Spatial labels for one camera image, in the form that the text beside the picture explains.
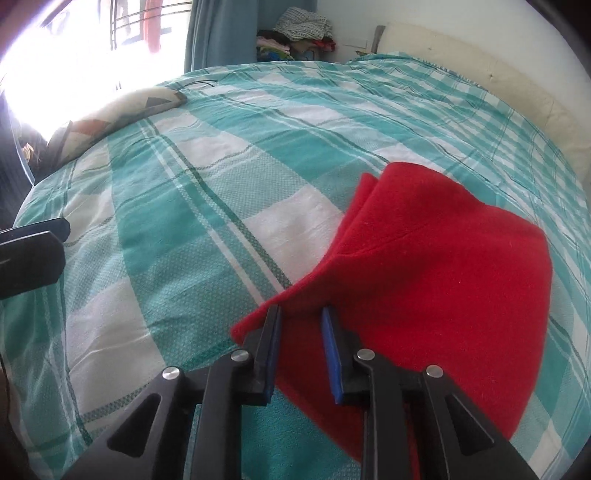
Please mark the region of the red knit sweater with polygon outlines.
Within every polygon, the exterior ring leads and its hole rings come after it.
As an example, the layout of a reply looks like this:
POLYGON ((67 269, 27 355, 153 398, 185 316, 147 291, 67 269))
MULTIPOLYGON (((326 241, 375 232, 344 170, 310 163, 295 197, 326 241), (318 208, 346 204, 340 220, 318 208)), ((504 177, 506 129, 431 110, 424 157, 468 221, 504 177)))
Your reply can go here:
POLYGON ((551 278, 546 236, 520 216, 421 165, 363 175, 327 254, 274 298, 280 390, 360 457, 362 418, 335 407, 322 358, 320 314, 332 306, 399 366, 441 366, 511 436, 541 366, 551 278))

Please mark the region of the pile of clothes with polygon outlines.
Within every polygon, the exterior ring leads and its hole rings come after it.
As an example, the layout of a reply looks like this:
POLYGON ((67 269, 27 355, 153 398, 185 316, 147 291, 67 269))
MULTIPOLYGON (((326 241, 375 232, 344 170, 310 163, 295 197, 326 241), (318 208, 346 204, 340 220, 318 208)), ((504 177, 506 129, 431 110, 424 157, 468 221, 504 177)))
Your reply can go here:
POLYGON ((332 22, 321 14, 290 6, 270 30, 259 30, 256 61, 315 61, 337 49, 332 22))

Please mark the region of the patterned cushion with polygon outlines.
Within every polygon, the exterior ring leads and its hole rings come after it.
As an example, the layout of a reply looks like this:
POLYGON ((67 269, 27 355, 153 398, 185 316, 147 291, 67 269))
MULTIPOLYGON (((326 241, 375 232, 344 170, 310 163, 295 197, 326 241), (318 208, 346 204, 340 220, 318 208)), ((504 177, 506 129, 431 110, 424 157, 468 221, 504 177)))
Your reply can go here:
POLYGON ((168 87, 151 87, 119 97, 95 113, 70 121, 51 137, 41 156, 53 172, 77 159, 105 137, 129 124, 177 108, 187 97, 168 87))

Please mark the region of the teal plaid bed cover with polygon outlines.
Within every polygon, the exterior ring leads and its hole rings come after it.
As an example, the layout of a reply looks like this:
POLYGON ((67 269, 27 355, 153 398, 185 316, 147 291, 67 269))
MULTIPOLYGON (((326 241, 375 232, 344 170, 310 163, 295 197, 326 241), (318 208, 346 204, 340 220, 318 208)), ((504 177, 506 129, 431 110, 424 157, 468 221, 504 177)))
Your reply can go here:
MULTIPOLYGON (((18 225, 65 218, 59 281, 1 304, 11 422, 60 478, 165 367, 207 365, 329 250, 363 175, 424 166, 545 234, 541 366, 506 436, 558 479, 590 436, 590 212, 559 147, 480 85, 396 53, 252 63, 171 82, 187 101, 39 182, 18 225)), ((353 458, 287 395, 245 410, 249 479, 354 479, 353 458)))

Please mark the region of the red hanging garment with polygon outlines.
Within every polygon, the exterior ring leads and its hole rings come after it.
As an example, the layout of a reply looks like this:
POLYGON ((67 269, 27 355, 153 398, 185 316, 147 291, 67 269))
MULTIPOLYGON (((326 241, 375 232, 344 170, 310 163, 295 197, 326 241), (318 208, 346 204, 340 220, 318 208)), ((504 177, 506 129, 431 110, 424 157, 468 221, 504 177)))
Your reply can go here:
POLYGON ((162 0, 146 0, 141 9, 141 37, 151 53, 160 50, 162 0))

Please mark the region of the blue curtain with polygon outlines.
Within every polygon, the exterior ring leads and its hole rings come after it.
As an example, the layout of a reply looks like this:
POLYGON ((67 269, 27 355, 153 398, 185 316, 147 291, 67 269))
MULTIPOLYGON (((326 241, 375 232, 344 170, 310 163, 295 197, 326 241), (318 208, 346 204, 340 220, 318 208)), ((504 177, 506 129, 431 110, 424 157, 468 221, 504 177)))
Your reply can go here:
POLYGON ((307 0, 193 1, 186 38, 184 72, 256 61, 259 30, 270 30, 288 7, 317 10, 307 0))

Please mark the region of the cream padded headboard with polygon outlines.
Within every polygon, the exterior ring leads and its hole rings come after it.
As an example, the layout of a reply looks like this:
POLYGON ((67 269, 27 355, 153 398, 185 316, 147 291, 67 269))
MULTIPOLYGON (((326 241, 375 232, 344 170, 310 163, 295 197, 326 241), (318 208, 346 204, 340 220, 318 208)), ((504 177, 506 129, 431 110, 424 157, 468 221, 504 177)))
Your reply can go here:
POLYGON ((403 52, 479 84, 540 128, 581 181, 589 174, 590 138, 582 126, 552 94, 509 64, 456 38, 397 21, 385 26, 377 51, 403 52))

